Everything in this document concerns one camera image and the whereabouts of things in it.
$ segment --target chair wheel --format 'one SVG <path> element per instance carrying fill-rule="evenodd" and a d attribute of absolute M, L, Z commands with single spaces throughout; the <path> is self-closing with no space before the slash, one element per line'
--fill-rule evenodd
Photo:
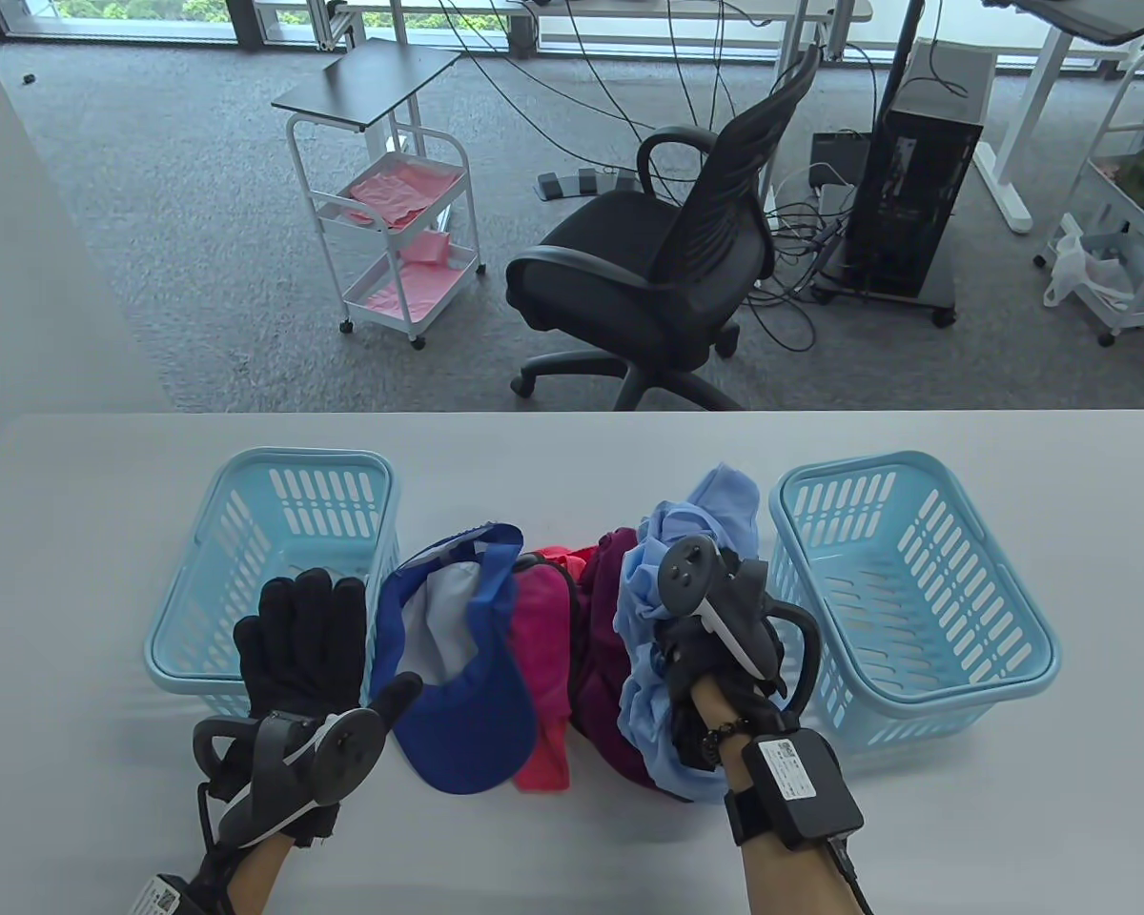
<path fill-rule="evenodd" d="M 508 382 L 508 387 L 511 388 L 511 392 L 516 393 L 517 397 L 529 400 L 530 396 L 534 392 L 534 380 L 525 377 L 524 374 L 515 375 L 511 382 Z"/>
<path fill-rule="evenodd" d="M 716 339 L 716 352 L 721 358 L 732 358 L 737 353 L 737 341 L 741 339 L 741 327 L 734 324 L 733 327 L 721 331 Z"/>

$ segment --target white table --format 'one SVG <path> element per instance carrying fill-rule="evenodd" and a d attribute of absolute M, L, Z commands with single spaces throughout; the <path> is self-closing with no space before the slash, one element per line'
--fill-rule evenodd
<path fill-rule="evenodd" d="M 403 551 L 485 518 L 591 543 L 717 461 L 921 448 L 960 476 L 1064 646 L 1042 697 L 911 767 L 856 774 L 877 914 L 1144 915 L 1144 413 L 35 417 L 0 440 L 0 913 L 126 912 L 201 843 L 192 700 L 141 644 L 214 471 L 262 444 L 373 448 Z M 628 466 L 621 464 L 627 458 Z M 1134 474 L 1127 470 L 1135 469 Z M 763 549 L 772 524 L 761 516 Z M 572 791 L 438 794 L 391 745 L 276 913 L 746 910 L 724 812 L 627 783 L 572 740 Z"/>

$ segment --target white label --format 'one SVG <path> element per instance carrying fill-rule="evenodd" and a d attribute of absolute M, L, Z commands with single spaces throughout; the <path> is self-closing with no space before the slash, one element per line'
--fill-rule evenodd
<path fill-rule="evenodd" d="M 128 915 L 175 915 L 180 905 L 178 890 L 161 877 L 153 877 L 145 883 L 140 899 L 133 904 Z"/>
<path fill-rule="evenodd" d="M 758 746 L 763 749 L 763 758 L 768 759 L 768 769 L 776 777 L 776 785 L 785 801 L 817 797 L 817 789 L 813 781 L 809 780 L 809 772 L 804 771 L 793 741 L 764 740 Z"/>

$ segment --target black glove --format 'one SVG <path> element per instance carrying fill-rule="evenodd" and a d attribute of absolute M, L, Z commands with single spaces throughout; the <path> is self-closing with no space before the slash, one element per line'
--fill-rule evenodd
<path fill-rule="evenodd" d="M 364 583 L 358 579 L 342 579 L 332 586 L 327 571 L 311 568 L 296 580 L 267 582 L 259 598 L 259 615 L 241 619 L 232 629 L 249 695 L 249 717 L 261 721 L 272 713 L 286 713 L 311 718 L 309 732 L 299 729 L 297 740 L 303 741 L 328 715 L 358 707 L 367 627 Z M 421 690 L 419 677 L 403 675 L 381 692 L 372 707 L 387 730 Z M 212 797 L 231 801 L 245 788 L 253 758 L 254 742 L 235 740 L 210 781 Z M 283 833 L 304 849 L 315 838 L 331 836 L 339 814 L 337 804 L 317 807 L 289 822 Z"/>
<path fill-rule="evenodd" d="M 782 662 L 785 645 L 780 636 L 768 621 L 763 622 L 763 628 Z M 755 735 L 782 730 L 780 710 L 771 702 L 773 693 L 788 695 L 782 679 L 755 679 L 747 674 L 718 637 L 704 628 L 698 615 L 658 623 L 656 643 L 665 659 L 665 684 L 672 702 L 672 740 L 682 765 L 704 772 L 712 772 L 717 765 L 715 759 L 704 757 L 707 725 L 690 698 L 690 689 L 704 677 L 712 676 L 716 681 L 729 705 L 749 723 L 748 730 Z"/>

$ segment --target wrist-mounted device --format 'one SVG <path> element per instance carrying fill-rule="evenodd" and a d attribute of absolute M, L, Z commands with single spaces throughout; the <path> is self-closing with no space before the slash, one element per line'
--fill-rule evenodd
<path fill-rule="evenodd" d="M 865 825 L 864 815 L 843 780 L 834 750 L 819 733 L 800 726 L 800 715 L 809 705 L 821 663 L 817 619 L 802 607 L 769 596 L 766 563 L 741 560 L 730 550 L 721 550 L 710 536 L 678 541 L 665 555 L 658 575 L 660 602 L 669 614 L 678 620 L 698 618 L 750 677 L 742 684 L 746 689 L 734 689 L 737 694 L 732 695 L 724 685 L 733 685 L 736 677 L 722 681 L 708 663 L 708 653 L 704 653 L 708 659 L 705 666 L 681 663 L 684 678 L 715 675 L 725 699 L 741 715 L 707 732 L 701 742 L 702 757 L 718 765 L 721 741 L 738 733 L 754 738 L 741 750 L 754 787 L 730 791 L 724 798 L 733 841 L 742 845 L 773 833 L 793 851 L 825 846 L 860 909 L 872 915 L 847 851 L 848 837 Z M 766 699 L 773 690 L 760 689 L 761 684 L 771 684 L 778 692 L 782 684 L 782 644 L 778 637 L 772 638 L 769 629 L 772 615 L 797 627 L 804 643 L 797 689 L 781 710 Z M 691 649 L 697 645 L 690 637 L 683 642 Z M 690 692 L 682 689 L 686 684 L 667 685 Z"/>
<path fill-rule="evenodd" d="M 198 723 L 194 762 L 208 779 L 198 786 L 202 864 L 190 881 L 167 873 L 150 880 L 130 915 L 236 915 L 229 882 L 249 851 L 310 811 L 335 810 L 376 765 L 387 733 L 375 709 L 359 707 L 325 718 L 275 711 L 260 721 L 214 715 Z M 236 741 L 251 751 L 248 772 L 241 775 L 248 780 L 231 794 L 214 829 L 210 786 L 229 780 L 225 759 L 232 751 L 231 746 L 221 757 L 217 740 Z M 224 790 L 220 795 L 228 797 Z M 309 841 L 303 837 L 297 844 Z"/>

